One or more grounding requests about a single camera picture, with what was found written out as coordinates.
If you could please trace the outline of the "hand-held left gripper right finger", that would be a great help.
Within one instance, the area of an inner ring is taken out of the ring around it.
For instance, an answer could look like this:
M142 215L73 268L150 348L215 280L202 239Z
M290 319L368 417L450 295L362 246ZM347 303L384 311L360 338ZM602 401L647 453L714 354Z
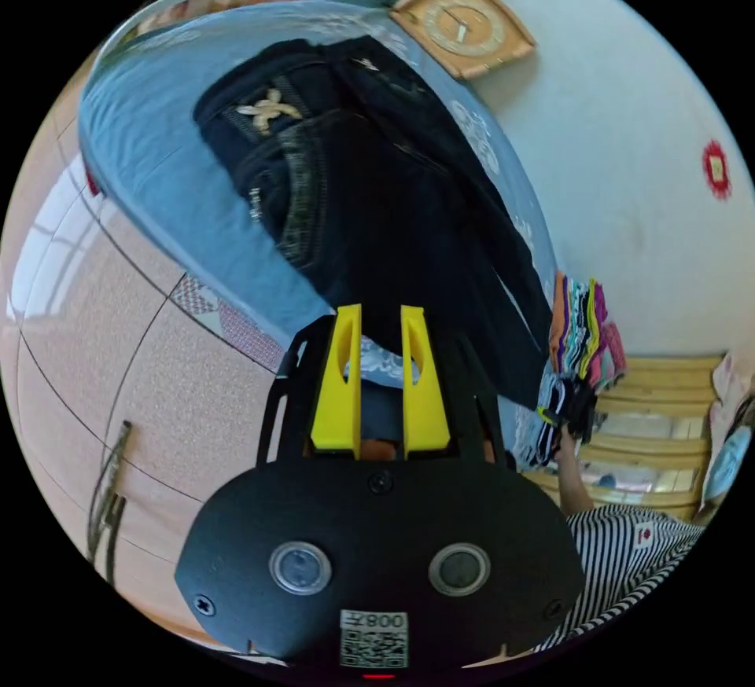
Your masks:
M431 339L420 307L400 312L403 357L403 452L440 453L451 441Z

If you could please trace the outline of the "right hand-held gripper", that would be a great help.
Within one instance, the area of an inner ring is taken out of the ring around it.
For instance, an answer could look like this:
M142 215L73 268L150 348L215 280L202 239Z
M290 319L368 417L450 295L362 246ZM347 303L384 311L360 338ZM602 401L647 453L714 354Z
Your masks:
M558 412L539 406L537 413L551 427L566 427L569 434L583 444L589 444L595 423L598 396L584 379L561 379L565 397Z

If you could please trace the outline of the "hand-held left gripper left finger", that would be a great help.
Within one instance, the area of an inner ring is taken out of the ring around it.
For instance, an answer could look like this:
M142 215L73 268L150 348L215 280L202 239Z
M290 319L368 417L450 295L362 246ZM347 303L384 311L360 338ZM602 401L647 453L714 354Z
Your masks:
M311 426L311 441L318 453L360 458L361 325L359 304L339 307L333 316Z

